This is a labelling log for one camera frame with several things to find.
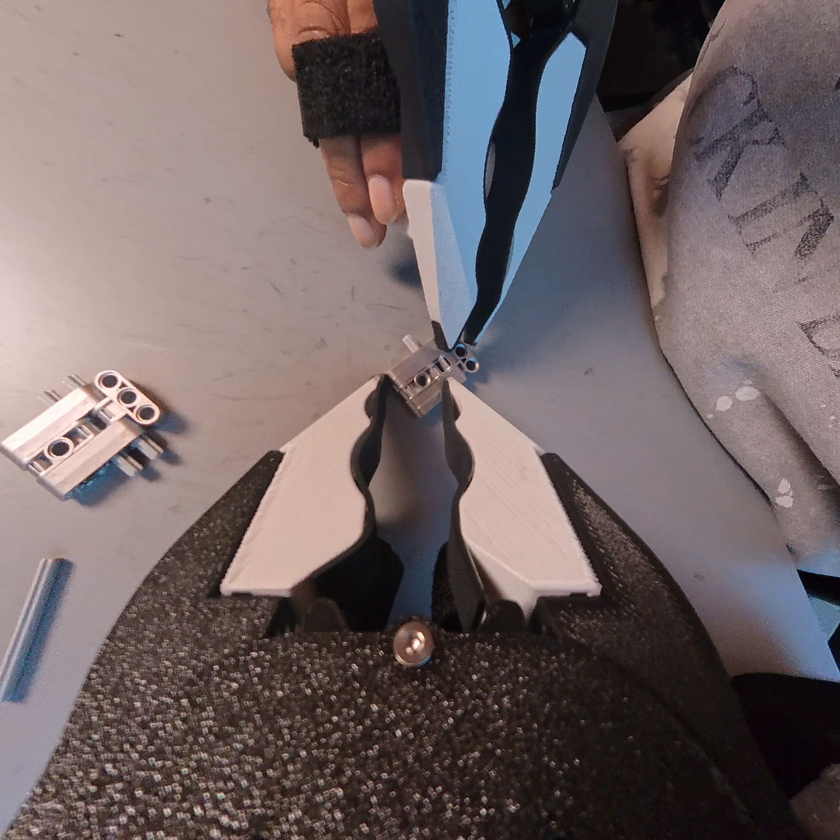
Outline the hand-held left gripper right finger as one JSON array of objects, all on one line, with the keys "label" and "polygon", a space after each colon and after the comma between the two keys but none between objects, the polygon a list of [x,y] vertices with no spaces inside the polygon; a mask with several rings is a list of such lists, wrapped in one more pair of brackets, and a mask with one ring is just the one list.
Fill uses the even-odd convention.
[{"label": "hand-held left gripper right finger", "polygon": [[541,448],[462,384],[445,384],[443,403],[458,482],[447,564],[461,626],[477,627],[498,600],[530,618],[541,597],[600,595]]}]

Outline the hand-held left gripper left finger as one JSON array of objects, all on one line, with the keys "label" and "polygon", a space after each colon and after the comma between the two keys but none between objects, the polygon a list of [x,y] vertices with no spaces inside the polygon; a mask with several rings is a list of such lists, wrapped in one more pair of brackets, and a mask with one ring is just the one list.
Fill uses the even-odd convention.
[{"label": "hand-held left gripper left finger", "polygon": [[371,378],[295,436],[221,581],[221,594],[289,596],[373,533],[385,383]]}]

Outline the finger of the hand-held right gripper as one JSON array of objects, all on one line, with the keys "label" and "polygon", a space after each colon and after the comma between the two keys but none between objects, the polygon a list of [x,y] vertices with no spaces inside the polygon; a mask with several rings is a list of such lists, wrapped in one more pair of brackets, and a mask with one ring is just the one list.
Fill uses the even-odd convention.
[{"label": "finger of the hand-held right gripper", "polygon": [[433,181],[406,179],[403,186],[423,293],[443,349],[459,341],[477,301],[487,153],[510,53],[498,2],[449,2],[442,169]]},{"label": "finger of the hand-held right gripper", "polygon": [[582,42],[560,26],[533,26],[512,48],[486,156],[486,222],[467,343],[477,342],[498,310],[548,205],[584,58]]}]

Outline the person's right hand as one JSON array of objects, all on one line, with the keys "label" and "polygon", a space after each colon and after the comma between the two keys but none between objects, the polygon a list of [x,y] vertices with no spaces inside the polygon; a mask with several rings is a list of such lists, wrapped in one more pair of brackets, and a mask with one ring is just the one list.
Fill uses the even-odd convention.
[{"label": "person's right hand", "polygon": [[[376,28],[372,1],[268,1],[276,55],[292,81],[298,43]],[[365,249],[382,244],[386,228],[405,215],[401,137],[344,135],[319,148],[338,205]]]}]

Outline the chrome beam assembly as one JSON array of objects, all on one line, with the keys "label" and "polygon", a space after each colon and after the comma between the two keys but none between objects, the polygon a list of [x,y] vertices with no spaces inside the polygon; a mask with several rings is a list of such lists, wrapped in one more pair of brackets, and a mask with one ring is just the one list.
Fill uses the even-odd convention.
[{"label": "chrome beam assembly", "polygon": [[136,476],[164,451],[147,433],[160,406],[114,370],[86,382],[70,375],[69,392],[45,395],[51,404],[2,442],[2,452],[58,498],[66,498],[117,467]]}]

